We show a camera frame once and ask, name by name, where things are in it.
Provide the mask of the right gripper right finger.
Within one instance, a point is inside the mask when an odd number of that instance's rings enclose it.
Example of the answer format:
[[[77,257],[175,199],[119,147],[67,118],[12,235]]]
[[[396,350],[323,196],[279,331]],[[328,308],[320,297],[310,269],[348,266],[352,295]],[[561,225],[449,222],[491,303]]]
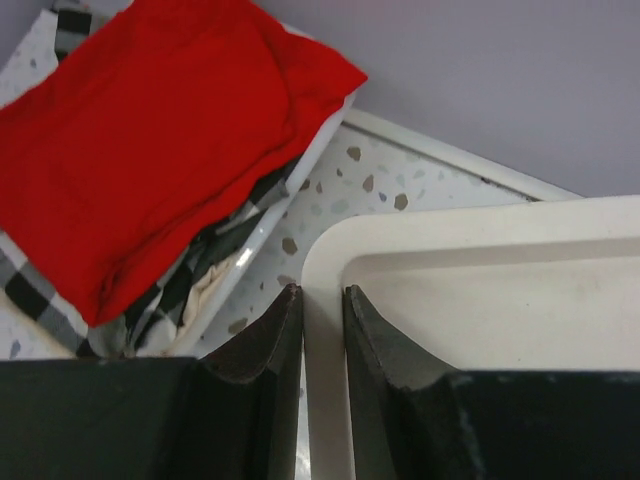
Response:
[[[342,296],[360,479],[635,479],[633,371],[466,370]]]

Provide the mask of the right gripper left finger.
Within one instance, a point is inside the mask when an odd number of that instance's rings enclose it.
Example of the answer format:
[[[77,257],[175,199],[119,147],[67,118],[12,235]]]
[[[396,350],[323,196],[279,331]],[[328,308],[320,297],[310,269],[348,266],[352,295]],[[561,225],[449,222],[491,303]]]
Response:
[[[5,479],[290,479],[303,295],[204,358],[1,365]]]

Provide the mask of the white drawer cabinet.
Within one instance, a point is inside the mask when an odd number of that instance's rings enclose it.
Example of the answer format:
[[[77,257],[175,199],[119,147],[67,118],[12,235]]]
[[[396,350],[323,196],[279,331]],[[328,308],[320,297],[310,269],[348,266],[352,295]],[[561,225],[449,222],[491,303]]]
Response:
[[[351,479],[342,293],[457,368],[635,370],[635,196],[357,216],[302,270],[311,475]]]

